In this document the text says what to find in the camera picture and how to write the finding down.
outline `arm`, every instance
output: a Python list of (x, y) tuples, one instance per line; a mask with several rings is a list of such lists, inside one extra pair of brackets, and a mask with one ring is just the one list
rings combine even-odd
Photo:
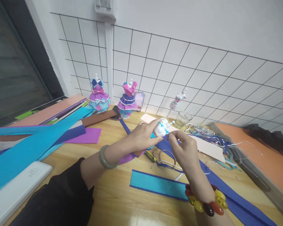
[[(147, 149), (162, 141), (162, 137), (150, 138), (154, 127), (160, 120), (153, 120), (148, 125), (140, 122), (126, 138), (107, 147), (104, 151), (106, 161), (109, 164), (114, 164), (127, 154)], [(105, 170), (106, 168), (99, 160), (98, 153), (82, 161), (81, 174), (88, 189), (94, 186)]]
[[(150, 138), (159, 121), (154, 120), (148, 125), (140, 123), (125, 139), (107, 147), (104, 151), (106, 161), (114, 164), (129, 153), (163, 140), (161, 137)], [(98, 153), (80, 158), (36, 191), (10, 225), (87, 225), (93, 205), (93, 186), (105, 170)]]
[[(185, 172), (196, 200), (205, 203), (214, 202), (215, 193), (200, 167), (197, 142), (182, 131), (171, 132), (169, 141), (176, 160)], [(198, 225), (234, 225), (226, 211), (222, 216), (215, 213), (213, 217), (210, 217), (205, 212), (200, 213), (195, 210), (195, 215)]]

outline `orange paper sheet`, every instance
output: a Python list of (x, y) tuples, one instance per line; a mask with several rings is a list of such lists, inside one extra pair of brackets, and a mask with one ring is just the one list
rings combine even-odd
[(34, 126), (39, 125), (46, 120), (54, 117), (58, 113), (66, 110), (67, 108), (71, 107), (72, 105), (80, 102), (81, 100), (84, 100), (85, 97), (82, 97), (80, 95), (72, 96), (66, 100), (63, 100), (59, 103), (56, 103), (48, 108), (45, 108), (33, 115), (30, 115), (19, 122), (16, 122), (14, 124), (11, 124), (9, 127), (15, 127), (15, 126)]
[(217, 126), (225, 135), (229, 136), (234, 143), (248, 141), (255, 145), (263, 153), (263, 156), (255, 147), (246, 142), (238, 144), (237, 146), (259, 167), (262, 173), (283, 192), (283, 156), (248, 136), (242, 128), (222, 123), (217, 123)]

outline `orange board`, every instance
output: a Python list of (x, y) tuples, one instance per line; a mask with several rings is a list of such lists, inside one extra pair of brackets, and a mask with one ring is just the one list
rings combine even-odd
[(248, 136), (242, 128), (222, 123), (216, 123), (216, 125), (225, 135), (232, 139), (233, 143), (248, 141), (262, 152), (263, 156), (255, 147), (246, 142), (237, 145), (283, 193), (283, 156)]

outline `dress form model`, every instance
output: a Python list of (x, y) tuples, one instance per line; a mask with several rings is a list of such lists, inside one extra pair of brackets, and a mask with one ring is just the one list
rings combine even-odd
[(103, 81), (97, 77), (97, 74), (95, 74), (95, 78), (90, 80), (90, 82), (93, 92), (89, 96), (89, 106), (99, 112), (108, 110), (111, 100), (109, 95), (103, 89)]
[(180, 102), (180, 101), (182, 101), (186, 98), (186, 91), (187, 91), (187, 89), (185, 89), (184, 91), (182, 91), (181, 93), (178, 93), (176, 95), (175, 99), (170, 103), (170, 106), (169, 106), (170, 110), (169, 110), (167, 116), (170, 114), (170, 112), (172, 110), (175, 110), (178, 107), (178, 102)]
[(124, 82), (123, 88), (125, 93), (120, 98), (119, 104), (117, 105), (119, 108), (120, 116), (123, 119), (128, 119), (130, 115), (132, 115), (133, 110), (136, 108), (135, 105), (135, 89), (137, 87), (137, 82), (133, 82), (132, 79), (129, 82)]

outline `wooden desk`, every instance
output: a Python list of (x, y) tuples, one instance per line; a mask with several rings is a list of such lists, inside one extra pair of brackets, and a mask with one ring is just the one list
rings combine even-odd
[[(129, 119), (125, 120), (129, 129), (133, 130), (136, 127), (143, 114), (144, 112), (134, 112)], [(53, 152), (43, 162), (53, 166), (54, 169), (37, 190), (47, 184), (52, 176), (62, 173), (80, 157), (87, 158), (98, 152), (103, 145), (115, 143), (127, 135), (119, 121), (105, 120), (91, 127), (102, 128), (98, 144), (64, 144)], [(211, 160), (202, 153), (198, 155), (204, 163)], [(162, 156), (163, 159), (170, 161), (167, 155), (162, 154)], [(278, 226), (283, 225), (283, 215), (246, 173), (237, 169), (233, 171), (221, 169), (213, 163), (208, 163), (208, 166), (232, 189), (257, 206)], [(179, 175), (174, 170), (158, 167), (145, 155), (120, 165), (114, 170), (107, 170), (95, 185), (94, 205), (88, 225), (197, 225), (194, 208), (189, 203), (129, 187), (132, 169), (173, 180)], [(185, 175), (179, 181), (188, 183)], [(26, 202), (5, 225), (8, 225), (25, 205)], [(235, 225), (243, 225), (229, 210), (227, 212)]]

